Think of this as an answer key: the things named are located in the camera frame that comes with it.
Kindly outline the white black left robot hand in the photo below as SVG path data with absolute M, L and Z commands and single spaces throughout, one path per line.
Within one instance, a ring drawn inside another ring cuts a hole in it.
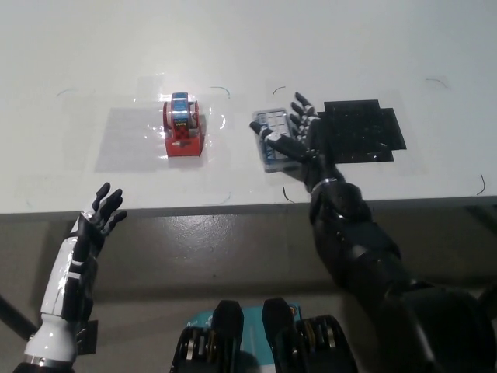
M 106 237 L 127 217 L 123 191 L 104 183 L 79 212 L 54 261 L 40 313 L 67 322 L 86 322 L 92 313 L 98 257 Z

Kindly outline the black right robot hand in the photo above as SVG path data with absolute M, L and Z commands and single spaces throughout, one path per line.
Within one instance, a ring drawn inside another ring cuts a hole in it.
M 293 110 L 290 120 L 296 131 L 294 136 L 278 134 L 256 121 L 251 122 L 249 127 L 273 150 L 301 164 L 301 179 L 307 192 L 311 193 L 326 183 L 345 182 L 328 146 L 325 123 L 318 111 L 301 93 L 296 92 L 294 97 L 290 104 Z

